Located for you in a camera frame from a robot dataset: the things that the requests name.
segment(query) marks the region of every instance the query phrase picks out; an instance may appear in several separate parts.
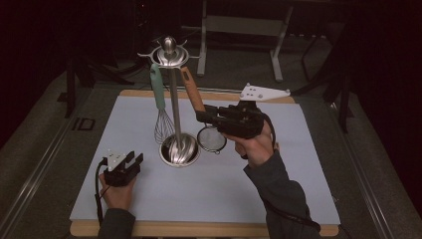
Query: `stainless steel bowl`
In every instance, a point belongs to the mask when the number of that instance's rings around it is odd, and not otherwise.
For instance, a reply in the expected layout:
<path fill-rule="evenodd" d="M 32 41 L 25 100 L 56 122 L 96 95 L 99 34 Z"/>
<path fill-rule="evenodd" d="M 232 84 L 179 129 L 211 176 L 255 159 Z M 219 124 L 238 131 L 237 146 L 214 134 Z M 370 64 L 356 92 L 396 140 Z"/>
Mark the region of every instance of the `stainless steel bowl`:
<path fill-rule="evenodd" d="M 200 147 L 196 138 L 185 132 L 180 135 L 180 138 L 181 146 L 177 145 L 175 134 L 166 138 L 160 145 L 160 157 L 167 165 L 185 167 L 198 159 Z"/>

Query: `green handle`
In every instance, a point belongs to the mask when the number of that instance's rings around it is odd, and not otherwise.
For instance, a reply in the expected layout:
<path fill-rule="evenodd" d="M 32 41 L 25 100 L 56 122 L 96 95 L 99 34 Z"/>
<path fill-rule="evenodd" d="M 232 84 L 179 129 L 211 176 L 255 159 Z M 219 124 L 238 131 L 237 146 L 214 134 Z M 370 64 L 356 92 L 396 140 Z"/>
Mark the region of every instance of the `green handle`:
<path fill-rule="evenodd" d="M 154 91 L 155 96 L 155 103 L 159 110 L 164 110 L 164 89 L 162 87 L 162 77 L 158 65 L 153 63 L 149 72 L 151 77 L 152 90 Z"/>

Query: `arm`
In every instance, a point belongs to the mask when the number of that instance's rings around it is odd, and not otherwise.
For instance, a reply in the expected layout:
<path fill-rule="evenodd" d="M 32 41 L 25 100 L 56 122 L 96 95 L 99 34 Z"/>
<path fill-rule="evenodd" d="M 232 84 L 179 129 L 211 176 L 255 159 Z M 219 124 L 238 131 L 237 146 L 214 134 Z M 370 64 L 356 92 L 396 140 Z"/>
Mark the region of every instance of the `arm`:
<path fill-rule="evenodd" d="M 135 217 L 128 212 L 131 204 L 132 191 L 136 178 L 129 185 L 123 187 L 112 187 L 106 185 L 105 177 L 100 175 L 100 182 L 103 189 L 108 210 L 105 213 L 104 221 L 99 231 L 101 239 L 130 238 Z"/>
<path fill-rule="evenodd" d="M 271 130 L 265 122 L 260 135 L 244 139 L 224 134 L 235 141 L 235 149 L 248 155 L 245 172 L 255 184 L 266 205 L 267 226 L 271 238 L 320 238 L 316 229 L 287 219 L 276 210 L 286 211 L 302 218 L 310 218 L 302 187 L 289 179 L 279 151 L 272 146 Z"/>
<path fill-rule="evenodd" d="M 131 238 L 135 217 L 127 210 L 109 208 L 99 231 L 101 239 Z"/>
<path fill-rule="evenodd" d="M 246 166 L 244 170 L 263 200 L 278 210 L 311 220 L 305 193 L 297 182 L 289 180 L 277 150 L 264 164 L 254 169 Z M 266 206 L 271 238 L 320 238 L 313 227 L 287 219 L 278 214 L 275 208 Z"/>

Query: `gray sleeve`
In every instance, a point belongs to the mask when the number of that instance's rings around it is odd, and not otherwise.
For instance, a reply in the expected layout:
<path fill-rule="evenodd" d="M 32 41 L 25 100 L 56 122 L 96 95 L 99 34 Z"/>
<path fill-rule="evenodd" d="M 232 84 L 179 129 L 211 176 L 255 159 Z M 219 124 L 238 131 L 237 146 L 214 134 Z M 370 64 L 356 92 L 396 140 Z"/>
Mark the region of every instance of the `gray sleeve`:
<path fill-rule="evenodd" d="M 305 193 L 300 184 L 290 180 L 278 151 L 257 168 L 246 166 L 244 171 L 258 189 L 263 200 L 278 210 L 311 219 Z M 271 238 L 320 238 L 316 229 L 289 220 L 273 208 L 266 207 L 267 226 Z"/>
<path fill-rule="evenodd" d="M 99 231 L 100 239 L 130 238 L 135 217 L 123 209 L 109 209 Z"/>

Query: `wooden handle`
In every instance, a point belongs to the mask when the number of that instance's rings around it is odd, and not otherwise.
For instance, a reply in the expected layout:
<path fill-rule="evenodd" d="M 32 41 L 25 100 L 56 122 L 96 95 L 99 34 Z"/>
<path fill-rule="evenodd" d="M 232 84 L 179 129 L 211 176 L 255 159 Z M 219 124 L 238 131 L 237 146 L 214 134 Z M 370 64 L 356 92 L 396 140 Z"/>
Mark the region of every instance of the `wooden handle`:
<path fill-rule="evenodd" d="M 186 88 L 192 107 L 198 112 L 205 112 L 204 104 L 202 103 L 201 95 L 199 95 L 198 88 L 196 88 L 195 81 L 187 67 L 180 69 L 180 74 Z"/>

